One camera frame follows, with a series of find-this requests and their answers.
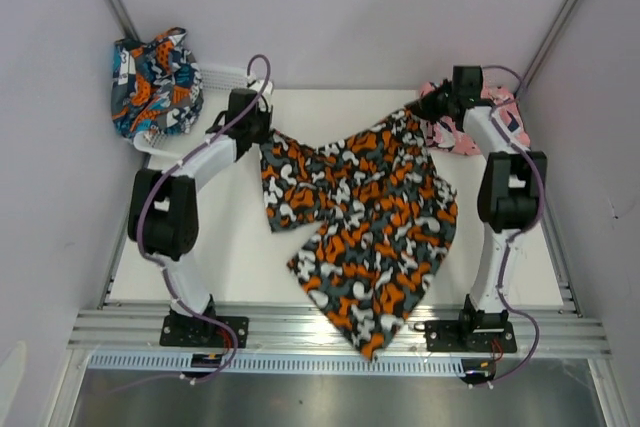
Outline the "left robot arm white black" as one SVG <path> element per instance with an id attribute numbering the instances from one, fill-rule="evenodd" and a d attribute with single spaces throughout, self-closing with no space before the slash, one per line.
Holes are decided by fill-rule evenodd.
<path id="1" fill-rule="evenodd" d="M 266 140 L 272 121 L 273 83 L 252 81 L 233 89 L 203 141 L 168 169 L 142 168 L 134 178 L 128 237 L 142 258 L 156 264 L 170 294 L 168 319 L 197 347 L 217 332 L 229 332 L 216 318 L 193 249 L 199 235 L 198 193 L 254 145 Z"/>

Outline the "orange camouflage shorts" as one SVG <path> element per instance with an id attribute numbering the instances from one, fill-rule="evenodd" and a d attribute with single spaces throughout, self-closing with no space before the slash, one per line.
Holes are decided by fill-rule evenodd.
<path id="1" fill-rule="evenodd" d="M 401 108 L 318 147 L 272 130 L 260 171 L 272 232 L 316 225 L 288 270 L 346 341 L 375 359 L 423 300 L 457 232 L 457 193 L 420 119 Z"/>

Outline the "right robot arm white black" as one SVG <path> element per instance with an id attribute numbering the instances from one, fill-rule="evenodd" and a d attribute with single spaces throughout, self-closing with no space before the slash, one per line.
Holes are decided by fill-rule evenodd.
<path id="1" fill-rule="evenodd" d="M 483 87 L 482 67 L 456 66 L 450 78 L 407 105 L 430 123 L 449 117 L 485 159 L 477 196 L 484 226 L 477 275 L 457 319 L 425 323 L 432 352 L 515 352 L 508 284 L 524 238 L 545 209 L 546 155 L 530 150 L 505 125 L 500 105 L 483 97 Z"/>

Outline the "pink shark print shorts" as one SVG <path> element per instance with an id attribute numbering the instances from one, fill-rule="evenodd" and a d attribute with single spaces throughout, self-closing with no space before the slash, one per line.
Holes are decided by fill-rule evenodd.
<path id="1" fill-rule="evenodd" d="M 420 121 L 426 146 L 453 154 L 487 157 L 492 152 L 515 153 L 531 148 L 517 99 L 506 87 L 483 87 L 481 100 L 488 106 L 476 105 L 464 114 L 461 127 L 445 116 L 429 122 Z"/>

